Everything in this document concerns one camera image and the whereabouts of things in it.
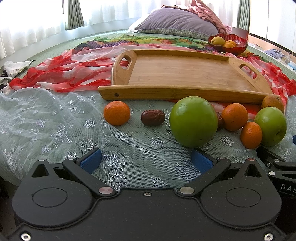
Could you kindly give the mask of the wooden bamboo serving tray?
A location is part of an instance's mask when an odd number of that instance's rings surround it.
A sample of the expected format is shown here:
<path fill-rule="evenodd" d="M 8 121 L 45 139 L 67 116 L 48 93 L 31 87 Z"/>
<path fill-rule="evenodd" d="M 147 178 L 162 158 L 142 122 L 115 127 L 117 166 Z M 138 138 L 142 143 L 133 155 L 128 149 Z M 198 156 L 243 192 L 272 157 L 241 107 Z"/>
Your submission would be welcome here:
<path fill-rule="evenodd" d="M 136 49 L 121 53 L 105 100 L 180 100 L 200 96 L 213 102 L 261 104 L 272 95 L 264 76 L 233 57 L 196 51 Z"/>

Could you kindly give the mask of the purple pillow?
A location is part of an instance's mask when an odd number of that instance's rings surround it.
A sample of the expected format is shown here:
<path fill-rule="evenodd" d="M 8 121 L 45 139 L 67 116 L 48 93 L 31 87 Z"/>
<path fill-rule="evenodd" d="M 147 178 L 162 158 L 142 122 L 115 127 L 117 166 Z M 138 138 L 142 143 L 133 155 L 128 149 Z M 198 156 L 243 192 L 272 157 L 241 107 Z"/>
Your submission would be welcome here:
<path fill-rule="evenodd" d="M 151 12 L 134 29 L 141 33 L 174 35 L 205 41 L 218 34 L 212 23 L 189 11 L 174 8 L 161 8 Z"/>

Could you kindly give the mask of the orange mandarin in bowl front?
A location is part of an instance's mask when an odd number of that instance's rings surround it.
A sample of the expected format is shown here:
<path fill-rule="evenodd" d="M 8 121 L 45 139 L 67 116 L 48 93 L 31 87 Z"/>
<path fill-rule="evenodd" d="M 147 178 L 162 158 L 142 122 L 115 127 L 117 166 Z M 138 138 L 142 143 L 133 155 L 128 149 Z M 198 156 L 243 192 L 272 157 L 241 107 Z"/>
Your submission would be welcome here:
<path fill-rule="evenodd" d="M 231 45 L 231 44 L 228 44 L 228 45 L 227 44 L 224 44 L 223 47 L 224 48 L 235 48 L 236 46 Z"/>

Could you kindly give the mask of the red white sheer scarf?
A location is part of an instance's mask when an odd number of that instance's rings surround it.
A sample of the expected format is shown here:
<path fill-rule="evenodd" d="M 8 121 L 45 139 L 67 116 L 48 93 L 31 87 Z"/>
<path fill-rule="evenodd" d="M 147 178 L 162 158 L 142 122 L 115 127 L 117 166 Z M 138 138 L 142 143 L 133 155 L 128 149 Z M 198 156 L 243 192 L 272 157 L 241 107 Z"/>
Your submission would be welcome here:
<path fill-rule="evenodd" d="M 95 41 L 89 41 L 29 68 L 23 78 L 13 79 L 10 87 L 14 90 L 43 87 L 55 92 L 97 90 L 100 86 L 111 84 L 111 69 L 115 58 L 126 50 L 134 49 L 185 50 L 217 54 L 214 49 L 209 50 L 200 44 L 185 47 L 171 43 L 138 44 L 117 41 L 101 46 Z M 239 59 L 256 67 L 269 82 L 273 93 L 279 95 L 284 104 L 289 96 L 295 94 L 295 80 L 289 79 L 278 66 L 248 51 L 240 54 Z"/>

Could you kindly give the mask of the green quilted bedspread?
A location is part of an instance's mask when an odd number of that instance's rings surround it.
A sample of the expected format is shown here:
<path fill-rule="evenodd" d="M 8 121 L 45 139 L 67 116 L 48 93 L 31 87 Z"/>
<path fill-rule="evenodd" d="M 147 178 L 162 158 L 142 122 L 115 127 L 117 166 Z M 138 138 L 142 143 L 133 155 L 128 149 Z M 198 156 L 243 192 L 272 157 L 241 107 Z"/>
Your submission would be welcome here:
<path fill-rule="evenodd" d="M 110 32 L 105 32 L 100 34 L 89 35 L 84 38 L 69 40 L 56 45 L 54 44 L 54 39 L 57 37 L 55 35 L 55 36 L 49 37 L 48 39 L 44 39 L 44 40 L 41 40 L 40 42 L 29 45 L 21 49 L 20 51 L 17 51 L 14 54 L 5 57 L 4 59 L 1 60 L 1 66 L 3 66 L 4 63 L 6 63 L 7 61 L 22 62 L 22 61 L 29 61 L 29 60 L 34 60 L 33 65 L 35 66 L 43 62 L 47 58 L 53 58 L 55 56 L 58 56 L 65 50 L 75 48 L 80 43 L 93 40 L 96 37 L 113 39 L 116 37 L 120 37 L 121 35 L 124 35 L 124 34 L 129 35 L 131 33 L 132 32 L 129 32 L 128 30 L 110 31 Z M 260 57 L 263 57 L 265 60 L 269 62 L 274 63 L 276 66 L 281 68 L 282 72 L 286 74 L 288 78 L 295 79 L 295 71 L 291 70 L 289 66 L 284 65 L 280 61 L 275 60 L 271 56 L 255 48 L 253 44 L 248 44 L 247 51 L 254 53 L 255 55 L 258 55 Z"/>

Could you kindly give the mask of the dark red date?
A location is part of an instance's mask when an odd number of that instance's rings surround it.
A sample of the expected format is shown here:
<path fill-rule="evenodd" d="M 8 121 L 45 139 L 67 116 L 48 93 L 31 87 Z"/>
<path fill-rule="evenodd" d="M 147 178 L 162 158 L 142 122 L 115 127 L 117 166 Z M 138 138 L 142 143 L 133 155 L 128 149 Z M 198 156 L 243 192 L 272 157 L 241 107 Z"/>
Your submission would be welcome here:
<path fill-rule="evenodd" d="M 218 127 L 217 127 L 217 131 L 222 130 L 222 128 L 224 127 L 224 120 L 221 116 L 221 114 L 217 113 L 217 118 L 218 118 Z"/>
<path fill-rule="evenodd" d="M 162 110 L 146 110 L 141 114 L 141 121 L 146 126 L 160 126 L 165 121 Z"/>

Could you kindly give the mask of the yellow pear in bowl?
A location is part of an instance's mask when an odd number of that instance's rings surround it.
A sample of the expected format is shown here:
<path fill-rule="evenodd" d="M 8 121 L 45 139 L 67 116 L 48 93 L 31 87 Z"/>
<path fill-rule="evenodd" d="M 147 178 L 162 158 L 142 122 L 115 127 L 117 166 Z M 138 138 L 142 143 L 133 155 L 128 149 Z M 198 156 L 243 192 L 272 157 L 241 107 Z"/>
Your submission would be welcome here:
<path fill-rule="evenodd" d="M 221 36 L 216 36 L 216 37 L 213 37 L 211 40 L 210 40 L 210 43 L 212 45 L 217 45 L 217 46 L 224 46 L 225 44 L 225 40 L 224 38 L 222 38 Z"/>

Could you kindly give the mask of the green curtain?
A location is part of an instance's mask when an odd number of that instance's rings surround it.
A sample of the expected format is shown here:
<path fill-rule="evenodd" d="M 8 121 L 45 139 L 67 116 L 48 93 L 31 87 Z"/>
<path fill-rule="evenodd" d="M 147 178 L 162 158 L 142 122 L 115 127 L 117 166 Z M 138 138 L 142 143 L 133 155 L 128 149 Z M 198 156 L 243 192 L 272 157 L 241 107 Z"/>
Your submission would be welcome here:
<path fill-rule="evenodd" d="M 250 0 L 240 0 L 237 15 L 237 27 L 249 31 L 250 25 Z"/>
<path fill-rule="evenodd" d="M 85 26 L 79 0 L 66 1 L 66 15 L 65 30 L 69 31 Z"/>

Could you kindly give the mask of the large green apple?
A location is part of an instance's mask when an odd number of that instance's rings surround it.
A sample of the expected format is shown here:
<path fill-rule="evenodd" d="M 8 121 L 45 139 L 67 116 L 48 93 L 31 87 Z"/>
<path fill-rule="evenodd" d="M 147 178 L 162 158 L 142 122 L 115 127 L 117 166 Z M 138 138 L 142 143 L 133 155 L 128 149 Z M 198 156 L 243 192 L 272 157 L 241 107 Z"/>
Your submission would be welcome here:
<path fill-rule="evenodd" d="M 200 147 L 215 135 L 218 128 L 217 113 L 204 98 L 185 97 L 171 109 L 170 128 L 180 144 L 188 148 Z"/>

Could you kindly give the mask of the brownish yellow pear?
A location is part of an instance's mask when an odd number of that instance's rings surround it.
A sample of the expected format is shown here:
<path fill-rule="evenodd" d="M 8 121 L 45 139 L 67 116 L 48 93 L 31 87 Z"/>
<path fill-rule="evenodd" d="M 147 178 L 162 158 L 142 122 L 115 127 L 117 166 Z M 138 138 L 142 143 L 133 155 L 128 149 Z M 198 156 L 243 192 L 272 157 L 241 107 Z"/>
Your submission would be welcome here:
<path fill-rule="evenodd" d="M 285 106 L 280 96 L 276 96 L 276 95 L 266 96 L 261 103 L 261 108 L 266 108 L 266 107 L 275 107 L 281 110 L 283 113 L 285 112 Z"/>

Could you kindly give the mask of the white sheer curtain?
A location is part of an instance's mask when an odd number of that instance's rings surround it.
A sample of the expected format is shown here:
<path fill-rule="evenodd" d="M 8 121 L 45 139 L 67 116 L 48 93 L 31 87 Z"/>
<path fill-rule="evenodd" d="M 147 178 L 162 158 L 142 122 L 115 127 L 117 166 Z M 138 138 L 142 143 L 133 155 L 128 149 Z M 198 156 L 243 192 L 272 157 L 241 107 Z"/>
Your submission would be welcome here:
<path fill-rule="evenodd" d="M 137 19 L 166 6 L 191 1 L 80 1 L 85 26 L 65 30 L 66 1 L 1 1 L 1 59 L 57 36 L 54 44 L 95 33 L 127 29 Z"/>

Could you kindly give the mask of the green curtain right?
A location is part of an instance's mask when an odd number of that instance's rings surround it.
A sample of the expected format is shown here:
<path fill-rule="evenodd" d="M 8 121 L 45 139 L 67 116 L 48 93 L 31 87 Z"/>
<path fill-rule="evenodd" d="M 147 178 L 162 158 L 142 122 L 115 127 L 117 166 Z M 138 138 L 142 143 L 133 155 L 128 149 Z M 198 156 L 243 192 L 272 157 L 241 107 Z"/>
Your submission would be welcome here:
<path fill-rule="evenodd" d="M 250 0 L 240 0 L 237 15 L 237 27 L 249 31 L 250 25 Z"/>

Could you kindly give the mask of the pink crumpled blanket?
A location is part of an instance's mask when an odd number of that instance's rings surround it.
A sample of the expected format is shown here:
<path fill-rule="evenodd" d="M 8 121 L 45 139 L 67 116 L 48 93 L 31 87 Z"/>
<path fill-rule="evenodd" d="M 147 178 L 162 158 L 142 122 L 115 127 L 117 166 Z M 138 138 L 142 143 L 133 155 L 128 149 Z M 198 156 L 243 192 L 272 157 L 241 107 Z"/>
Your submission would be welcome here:
<path fill-rule="evenodd" d="M 162 5 L 161 8 L 173 8 L 173 9 L 182 9 L 184 11 L 188 11 L 194 13 L 202 20 L 212 23 L 218 30 L 218 33 L 221 34 L 231 34 L 232 27 L 226 26 L 222 23 L 222 21 L 215 15 L 215 13 L 208 8 L 202 1 L 191 1 L 189 6 L 166 6 Z"/>

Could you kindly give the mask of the blue cloth on floor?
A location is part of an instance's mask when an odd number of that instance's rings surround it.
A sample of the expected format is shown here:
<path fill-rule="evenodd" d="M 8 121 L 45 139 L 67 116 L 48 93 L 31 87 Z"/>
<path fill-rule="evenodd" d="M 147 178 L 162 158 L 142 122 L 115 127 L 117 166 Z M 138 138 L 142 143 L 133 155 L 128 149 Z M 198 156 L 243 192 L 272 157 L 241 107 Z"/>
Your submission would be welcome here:
<path fill-rule="evenodd" d="M 275 59 L 281 59 L 283 58 L 285 55 L 277 50 L 277 49 L 269 49 L 269 50 L 266 50 L 264 51 L 267 55 L 271 56 L 271 57 L 274 57 Z"/>

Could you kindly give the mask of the green curtain left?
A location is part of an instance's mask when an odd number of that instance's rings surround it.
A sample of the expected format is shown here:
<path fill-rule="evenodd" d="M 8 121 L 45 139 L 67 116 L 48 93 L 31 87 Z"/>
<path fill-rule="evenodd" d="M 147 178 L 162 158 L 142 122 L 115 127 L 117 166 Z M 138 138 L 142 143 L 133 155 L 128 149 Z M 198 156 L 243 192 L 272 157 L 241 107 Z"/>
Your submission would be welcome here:
<path fill-rule="evenodd" d="M 65 30 L 69 31 L 85 26 L 79 0 L 66 1 L 66 15 Z"/>

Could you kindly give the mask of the colourful floral scarf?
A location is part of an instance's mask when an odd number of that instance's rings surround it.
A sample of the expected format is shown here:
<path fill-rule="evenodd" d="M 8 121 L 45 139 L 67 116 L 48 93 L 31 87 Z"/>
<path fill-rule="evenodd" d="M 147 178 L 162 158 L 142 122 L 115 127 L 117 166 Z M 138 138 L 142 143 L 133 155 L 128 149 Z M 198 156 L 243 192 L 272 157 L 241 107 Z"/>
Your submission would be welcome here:
<path fill-rule="evenodd" d="M 154 36 L 151 34 L 123 34 L 116 38 L 103 38 L 96 37 L 95 39 L 87 42 L 82 42 L 72 49 L 72 53 L 76 54 L 79 51 L 85 49 L 96 49 L 96 48 L 105 48 L 118 46 L 119 44 L 128 44 L 128 45 L 143 45 L 143 44 L 165 44 L 165 45 L 175 45 L 194 49 L 201 52 L 217 52 L 211 47 L 208 42 L 200 39 L 193 39 L 187 37 L 178 37 L 172 36 L 169 37 L 165 35 Z"/>

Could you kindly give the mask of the small orange mandarin right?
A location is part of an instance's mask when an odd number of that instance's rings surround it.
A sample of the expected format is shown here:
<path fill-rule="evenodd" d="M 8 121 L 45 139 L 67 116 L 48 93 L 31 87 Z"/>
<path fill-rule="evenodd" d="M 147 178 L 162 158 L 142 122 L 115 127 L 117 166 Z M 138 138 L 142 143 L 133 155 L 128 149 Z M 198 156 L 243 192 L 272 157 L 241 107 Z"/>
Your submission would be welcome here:
<path fill-rule="evenodd" d="M 240 140 L 245 148 L 255 149 L 262 141 L 261 127 L 255 122 L 246 123 L 241 130 Z"/>

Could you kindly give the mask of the red glass fruit bowl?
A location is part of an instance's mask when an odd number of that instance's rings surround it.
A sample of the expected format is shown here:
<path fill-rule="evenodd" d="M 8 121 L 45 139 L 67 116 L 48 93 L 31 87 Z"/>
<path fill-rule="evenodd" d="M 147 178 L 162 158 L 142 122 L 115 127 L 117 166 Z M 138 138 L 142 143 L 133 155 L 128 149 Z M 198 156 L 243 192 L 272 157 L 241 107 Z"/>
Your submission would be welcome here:
<path fill-rule="evenodd" d="M 247 49 L 247 40 L 235 34 L 218 34 L 208 38 L 209 45 L 223 53 L 240 55 Z"/>

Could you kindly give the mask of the orange mandarin in bowl back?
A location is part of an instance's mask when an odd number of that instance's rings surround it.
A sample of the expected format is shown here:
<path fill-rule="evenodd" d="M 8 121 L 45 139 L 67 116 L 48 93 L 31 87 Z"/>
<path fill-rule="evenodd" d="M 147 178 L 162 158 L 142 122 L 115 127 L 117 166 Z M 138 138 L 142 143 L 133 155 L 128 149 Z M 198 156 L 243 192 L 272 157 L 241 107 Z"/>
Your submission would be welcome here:
<path fill-rule="evenodd" d="M 227 45 L 231 44 L 231 45 L 236 46 L 236 43 L 233 40 L 228 40 L 228 41 L 225 42 L 225 44 L 227 44 Z"/>

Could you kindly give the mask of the smaller green apple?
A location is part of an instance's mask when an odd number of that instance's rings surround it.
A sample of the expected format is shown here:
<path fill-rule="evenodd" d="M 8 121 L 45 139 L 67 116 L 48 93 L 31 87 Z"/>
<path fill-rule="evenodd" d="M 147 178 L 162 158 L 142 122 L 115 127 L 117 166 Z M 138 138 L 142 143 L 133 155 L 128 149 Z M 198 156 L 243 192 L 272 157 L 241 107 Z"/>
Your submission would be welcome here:
<path fill-rule="evenodd" d="M 272 147 L 279 144 L 287 132 L 285 115 L 273 106 L 261 109 L 255 116 L 254 122 L 262 130 L 262 146 Z"/>

